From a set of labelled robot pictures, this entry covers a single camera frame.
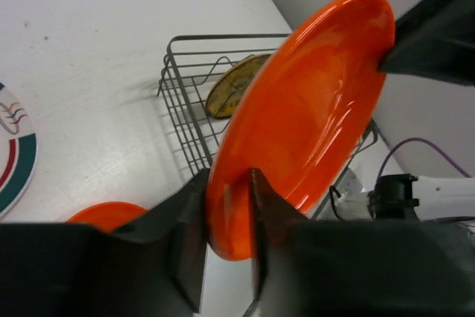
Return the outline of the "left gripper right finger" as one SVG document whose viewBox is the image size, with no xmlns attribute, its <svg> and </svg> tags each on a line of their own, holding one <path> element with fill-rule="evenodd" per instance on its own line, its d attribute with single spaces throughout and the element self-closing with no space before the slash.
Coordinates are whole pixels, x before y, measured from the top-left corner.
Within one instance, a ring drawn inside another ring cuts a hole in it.
<svg viewBox="0 0 475 317">
<path fill-rule="evenodd" d="M 254 294 L 263 316 L 472 316 L 474 234 L 420 220 L 417 178 L 379 178 L 367 220 L 312 220 L 249 172 Z"/>
</svg>

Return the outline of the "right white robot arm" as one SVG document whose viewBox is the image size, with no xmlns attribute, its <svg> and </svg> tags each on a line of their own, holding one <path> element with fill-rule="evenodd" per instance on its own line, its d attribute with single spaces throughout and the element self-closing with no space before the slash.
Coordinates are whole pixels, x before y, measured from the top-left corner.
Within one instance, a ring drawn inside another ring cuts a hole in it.
<svg viewBox="0 0 475 317">
<path fill-rule="evenodd" d="M 397 20 L 395 45 L 379 70 L 474 86 L 474 0 L 421 0 Z M 470 221 L 474 178 L 379 172 L 368 210 L 375 220 Z"/>
</svg>

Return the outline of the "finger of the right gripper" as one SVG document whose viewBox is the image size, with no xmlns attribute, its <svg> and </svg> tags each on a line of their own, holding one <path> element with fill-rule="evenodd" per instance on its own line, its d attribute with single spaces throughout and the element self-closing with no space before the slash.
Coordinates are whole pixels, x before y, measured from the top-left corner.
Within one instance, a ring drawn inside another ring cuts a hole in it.
<svg viewBox="0 0 475 317">
<path fill-rule="evenodd" d="M 420 0 L 396 21 L 383 73 L 474 86 L 474 0 Z"/>
</svg>

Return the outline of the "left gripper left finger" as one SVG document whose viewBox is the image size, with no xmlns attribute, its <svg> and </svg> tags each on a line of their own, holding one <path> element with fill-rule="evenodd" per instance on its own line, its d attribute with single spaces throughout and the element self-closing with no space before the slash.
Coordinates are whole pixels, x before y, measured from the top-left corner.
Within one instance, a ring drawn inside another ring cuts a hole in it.
<svg viewBox="0 0 475 317">
<path fill-rule="evenodd" d="M 209 171 L 113 232 L 1 225 L 3 316 L 192 316 L 206 264 Z"/>
</svg>

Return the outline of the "yellow brown patterned plate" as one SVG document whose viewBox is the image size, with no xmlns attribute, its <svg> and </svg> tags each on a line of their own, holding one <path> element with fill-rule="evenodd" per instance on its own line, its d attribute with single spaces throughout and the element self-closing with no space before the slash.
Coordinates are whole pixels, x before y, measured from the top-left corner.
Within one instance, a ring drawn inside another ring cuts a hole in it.
<svg viewBox="0 0 475 317">
<path fill-rule="evenodd" d="M 206 99 L 206 114 L 217 120 L 230 118 L 246 89 L 272 54 L 251 55 L 233 65 L 214 84 Z"/>
</svg>

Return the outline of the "orange plastic plate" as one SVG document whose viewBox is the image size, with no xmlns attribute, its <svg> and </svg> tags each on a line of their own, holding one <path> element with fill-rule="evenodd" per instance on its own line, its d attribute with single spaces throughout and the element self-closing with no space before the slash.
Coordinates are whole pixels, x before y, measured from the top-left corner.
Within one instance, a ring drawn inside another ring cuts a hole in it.
<svg viewBox="0 0 475 317">
<path fill-rule="evenodd" d="M 146 208 L 134 203 L 109 201 L 84 208 L 68 218 L 65 223 L 110 233 L 147 212 Z"/>
<path fill-rule="evenodd" d="M 395 39 L 387 0 L 334 0 L 275 51 L 233 113 L 206 189 L 214 252 L 250 257 L 248 173 L 261 170 L 293 207 L 309 212 L 370 122 Z"/>
</svg>

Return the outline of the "white green-rimmed plate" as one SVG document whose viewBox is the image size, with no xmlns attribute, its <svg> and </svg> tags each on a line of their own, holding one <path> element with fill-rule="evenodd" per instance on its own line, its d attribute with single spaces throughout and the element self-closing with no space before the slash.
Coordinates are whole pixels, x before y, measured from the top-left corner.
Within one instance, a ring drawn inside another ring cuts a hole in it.
<svg viewBox="0 0 475 317">
<path fill-rule="evenodd" d="M 1 85 L 1 216 L 5 216 L 30 185 L 38 142 L 29 113 L 6 85 Z"/>
</svg>

